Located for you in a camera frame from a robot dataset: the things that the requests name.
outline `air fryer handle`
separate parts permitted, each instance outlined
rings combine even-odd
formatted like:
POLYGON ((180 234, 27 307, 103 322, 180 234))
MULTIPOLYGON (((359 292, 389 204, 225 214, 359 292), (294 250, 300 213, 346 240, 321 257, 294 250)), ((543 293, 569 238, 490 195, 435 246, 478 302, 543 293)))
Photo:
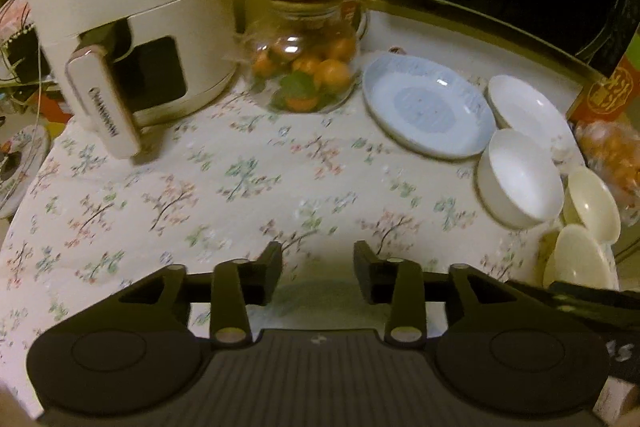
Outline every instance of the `air fryer handle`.
POLYGON ((66 77, 109 152, 116 158, 138 154, 140 134, 118 93, 106 49, 100 44, 77 49, 66 63, 66 77))

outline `glass jar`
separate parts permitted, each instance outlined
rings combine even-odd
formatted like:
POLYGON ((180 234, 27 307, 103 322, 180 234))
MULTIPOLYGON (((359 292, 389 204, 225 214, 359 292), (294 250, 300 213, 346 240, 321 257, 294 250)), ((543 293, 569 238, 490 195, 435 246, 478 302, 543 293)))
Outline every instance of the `glass jar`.
POLYGON ((247 31, 246 77, 258 105, 276 112, 328 112, 353 90, 358 39, 342 0, 270 0, 272 17, 247 31))

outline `white bowl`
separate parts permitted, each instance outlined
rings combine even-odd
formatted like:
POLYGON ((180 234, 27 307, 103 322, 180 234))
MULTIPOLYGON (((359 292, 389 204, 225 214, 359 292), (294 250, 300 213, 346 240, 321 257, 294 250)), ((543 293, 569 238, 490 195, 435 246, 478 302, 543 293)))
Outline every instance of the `white bowl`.
POLYGON ((620 213, 607 185, 587 167, 569 174, 562 218, 567 225, 584 225, 601 245, 620 237, 620 213))
POLYGON ((604 252, 581 225, 561 230, 554 253, 546 263, 543 284, 563 281, 598 289, 615 289, 604 252))
POLYGON ((577 148, 565 117, 545 95, 523 80, 506 74, 494 76, 487 93, 500 127, 526 134, 556 161, 564 160, 577 148))
POLYGON ((478 189, 489 212, 516 229, 555 219, 562 210, 562 181, 551 157, 512 129, 497 131, 482 153, 478 189))

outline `cream bowl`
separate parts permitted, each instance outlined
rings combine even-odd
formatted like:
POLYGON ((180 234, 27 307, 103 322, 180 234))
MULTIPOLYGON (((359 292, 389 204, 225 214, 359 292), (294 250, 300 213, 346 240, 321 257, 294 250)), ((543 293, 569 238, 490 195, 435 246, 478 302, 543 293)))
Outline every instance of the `cream bowl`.
POLYGON ((478 164, 478 190, 489 213, 515 229, 530 229, 562 210, 558 169, 547 151, 512 129, 497 131, 478 164))
POLYGON ((598 289, 615 289, 607 258, 596 239, 582 225, 561 230, 546 263, 543 284, 563 281, 598 289))
POLYGON ((578 167, 569 174, 562 219, 567 225, 584 225, 601 245, 613 245, 620 237, 616 200, 607 185, 587 167, 578 167))

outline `microwave logo text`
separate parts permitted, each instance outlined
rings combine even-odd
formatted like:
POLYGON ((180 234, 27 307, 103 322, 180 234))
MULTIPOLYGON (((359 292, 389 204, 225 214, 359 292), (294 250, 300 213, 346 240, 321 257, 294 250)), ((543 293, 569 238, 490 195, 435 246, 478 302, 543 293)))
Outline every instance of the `microwave logo text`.
POLYGON ((113 123, 111 119, 111 115, 106 107, 104 107, 104 102, 102 101, 102 97, 100 96, 100 88, 92 87, 89 89, 89 96, 91 97, 92 102, 94 102, 95 108, 98 110, 98 114, 100 114, 100 118, 102 118, 102 123, 107 128, 107 132, 109 136, 112 138, 120 134, 118 132, 118 128, 113 123))

